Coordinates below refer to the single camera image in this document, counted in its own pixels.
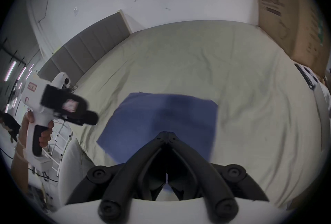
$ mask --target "hand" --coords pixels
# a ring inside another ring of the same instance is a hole
[[[28,111],[24,114],[21,128],[19,129],[19,140],[25,146],[27,142],[27,128],[29,123],[34,122],[33,113]],[[51,140],[52,128],[54,127],[53,121],[48,123],[48,129],[41,133],[41,137],[39,138],[39,145],[41,147],[47,147],[49,140]]]

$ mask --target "cardboard box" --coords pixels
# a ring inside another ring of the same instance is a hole
[[[324,76],[330,36],[313,0],[259,0],[259,26],[292,60]]]

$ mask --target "finger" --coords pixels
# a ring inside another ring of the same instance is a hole
[[[22,125],[21,125],[21,133],[23,133],[24,135],[27,134],[27,128],[29,126],[29,122],[32,121],[34,122],[34,117],[33,117],[33,113],[31,111],[26,112],[23,116],[22,119]]]
[[[52,133],[53,133],[52,129],[49,128],[49,129],[47,129],[47,130],[41,132],[41,136],[42,136],[42,137],[48,137],[48,136],[50,136]]]
[[[31,111],[27,112],[27,118],[28,118],[29,122],[31,122],[31,123],[34,122],[34,116],[33,116],[33,113]]]
[[[47,143],[40,142],[39,145],[40,145],[40,147],[47,147],[48,144]]]
[[[51,140],[51,137],[50,136],[44,137],[44,138],[42,138],[42,137],[39,138],[39,142],[40,143],[48,143],[49,140]]]
[[[53,128],[54,127],[54,122],[53,120],[51,120],[49,123],[48,123],[48,128]]]

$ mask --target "person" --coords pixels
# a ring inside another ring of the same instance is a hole
[[[28,111],[24,114],[21,127],[19,129],[19,137],[15,147],[15,154],[11,165],[11,175],[17,186],[24,192],[28,191],[28,162],[24,159],[23,149],[27,143],[27,128],[29,123],[34,122],[33,113]],[[52,128],[54,127],[53,121],[48,123],[48,130],[41,133],[39,138],[39,145],[46,147],[49,140],[51,140]]]
[[[20,125],[16,122],[15,118],[8,113],[0,112],[0,123],[4,129],[6,129],[10,134],[10,141],[13,140],[17,142],[16,135],[19,133]]]

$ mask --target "mattress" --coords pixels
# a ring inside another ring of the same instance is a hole
[[[131,92],[190,95],[218,105],[210,162],[239,164],[282,206],[316,178],[321,125],[313,92],[284,51],[258,27],[228,21],[171,23],[136,32],[78,81],[99,114],[71,125],[96,165],[114,160],[96,141]]]

